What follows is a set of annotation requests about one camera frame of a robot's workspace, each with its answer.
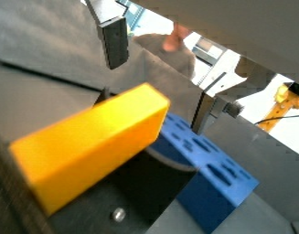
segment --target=blue block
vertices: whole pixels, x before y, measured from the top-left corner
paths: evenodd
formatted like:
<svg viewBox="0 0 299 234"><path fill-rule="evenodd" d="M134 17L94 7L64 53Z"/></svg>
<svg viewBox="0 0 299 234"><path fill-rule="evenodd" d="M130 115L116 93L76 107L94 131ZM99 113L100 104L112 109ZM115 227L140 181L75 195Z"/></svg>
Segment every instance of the blue block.
<svg viewBox="0 0 299 234"><path fill-rule="evenodd" d="M258 186L258 180L172 113L166 116L151 147L174 161L199 168L196 176L178 194L178 201L203 231L211 233Z"/></svg>

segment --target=yellow block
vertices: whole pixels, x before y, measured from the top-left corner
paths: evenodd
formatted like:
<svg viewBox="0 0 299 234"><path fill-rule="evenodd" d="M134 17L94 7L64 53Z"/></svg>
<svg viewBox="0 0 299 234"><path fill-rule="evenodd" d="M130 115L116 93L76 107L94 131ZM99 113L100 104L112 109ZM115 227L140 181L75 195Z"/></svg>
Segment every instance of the yellow block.
<svg viewBox="0 0 299 234"><path fill-rule="evenodd" d="M155 141L168 105L143 84L11 144L48 215Z"/></svg>

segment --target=black surface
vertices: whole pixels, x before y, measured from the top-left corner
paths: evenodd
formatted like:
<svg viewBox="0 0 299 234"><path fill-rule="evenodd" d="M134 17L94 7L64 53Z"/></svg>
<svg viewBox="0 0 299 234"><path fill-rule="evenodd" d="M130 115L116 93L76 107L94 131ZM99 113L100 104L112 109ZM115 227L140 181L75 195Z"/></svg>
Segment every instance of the black surface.
<svg viewBox="0 0 299 234"><path fill-rule="evenodd" d="M118 68L128 59L126 18L116 17L100 25L103 46L110 69Z"/></svg>
<svg viewBox="0 0 299 234"><path fill-rule="evenodd" d="M59 210L49 222L61 234L144 233L195 172L148 148ZM118 207L127 212L122 223L110 218Z"/></svg>

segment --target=cable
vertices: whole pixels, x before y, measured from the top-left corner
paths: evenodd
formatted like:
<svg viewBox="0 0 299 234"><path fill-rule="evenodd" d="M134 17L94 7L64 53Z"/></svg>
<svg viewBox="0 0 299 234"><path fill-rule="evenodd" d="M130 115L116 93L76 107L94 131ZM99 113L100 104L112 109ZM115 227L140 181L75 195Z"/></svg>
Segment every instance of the cable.
<svg viewBox="0 0 299 234"><path fill-rule="evenodd" d="M266 122L266 121L274 121L274 120L286 119L286 118L294 118L294 117L299 117L299 114L298 115L293 115L293 116L282 116L282 117L275 117L275 118L270 118L270 119L266 119L266 120L261 120L254 125L257 125L257 124L259 124L262 122Z"/></svg>

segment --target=screw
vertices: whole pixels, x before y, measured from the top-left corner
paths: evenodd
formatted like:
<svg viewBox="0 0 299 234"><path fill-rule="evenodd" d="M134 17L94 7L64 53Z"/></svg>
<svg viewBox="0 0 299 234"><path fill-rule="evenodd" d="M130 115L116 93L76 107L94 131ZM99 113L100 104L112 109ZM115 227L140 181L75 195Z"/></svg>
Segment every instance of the screw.
<svg viewBox="0 0 299 234"><path fill-rule="evenodd" d="M111 217L118 223L123 222L124 217L126 217L124 209L120 208L120 207L116 208L112 215L111 215Z"/></svg>

